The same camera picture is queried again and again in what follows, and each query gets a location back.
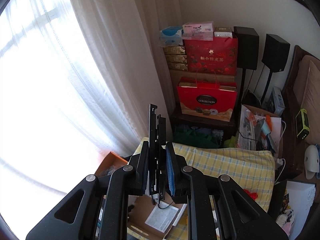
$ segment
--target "beige pillow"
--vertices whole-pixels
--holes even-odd
[[[311,60],[301,108],[307,110],[309,120],[310,133],[306,142],[320,143],[320,71]]]
[[[307,84],[310,60],[312,60],[312,62],[320,70],[320,61],[313,56],[305,55],[302,58],[302,60],[299,62],[298,74],[293,84],[293,92],[296,96],[299,106],[301,106],[302,104],[303,95],[304,95],[305,87]]]

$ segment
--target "white cable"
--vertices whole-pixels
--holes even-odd
[[[284,167],[285,167],[285,159],[281,159],[281,160],[283,160],[283,162],[284,162],[284,165],[283,165],[283,168],[282,168],[282,171],[283,171],[283,170],[284,170]],[[276,184],[276,182],[278,181],[278,179],[280,178],[280,175],[281,175],[282,171],[280,172],[278,178],[276,179],[275,184]]]
[[[278,141],[278,143],[277,143],[277,145],[276,145],[277,148],[278,148],[278,145],[279,145],[279,143],[280,143],[280,141],[281,141],[281,138],[282,138],[282,136],[283,136],[283,134],[284,134],[284,131],[285,131],[285,129],[287,128],[286,122],[283,121],[283,120],[281,120],[281,122],[284,123],[284,129],[283,129],[282,134],[280,135],[280,139],[279,139],[279,141]]]

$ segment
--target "yellow plaid blanket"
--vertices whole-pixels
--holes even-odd
[[[141,151],[142,142],[134,154]],[[185,157],[187,164],[203,174],[218,177],[228,174],[242,188],[257,192],[256,202],[268,211],[275,177],[275,162],[269,151],[247,151],[237,148],[200,149],[173,143],[175,153]],[[128,228],[137,239],[146,240]],[[187,210],[167,240],[188,240]]]

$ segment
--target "white wall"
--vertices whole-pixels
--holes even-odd
[[[294,0],[179,0],[183,22],[213,20],[215,26],[244,26],[256,30],[260,36],[258,68],[253,73],[250,88],[254,89],[263,64],[261,62],[266,33],[277,34],[291,44],[287,65],[283,72],[274,73],[265,101],[272,86],[282,88],[289,72],[293,49],[299,45],[320,58],[320,27],[312,13]],[[247,71],[246,83],[252,71]],[[257,86],[262,96],[269,69],[265,70]],[[241,80],[238,70],[237,81]]]

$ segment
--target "wooden bed frame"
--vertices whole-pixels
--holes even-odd
[[[290,71],[282,89],[285,104],[283,120],[286,122],[287,128],[283,135],[284,147],[282,154],[282,158],[286,160],[286,166],[281,174],[281,180],[294,179],[304,170],[304,152],[308,145],[303,140],[297,139],[296,136],[295,117],[300,110],[300,106],[293,93],[293,85],[298,75],[299,62],[305,55],[313,56],[298,45],[294,47]]]

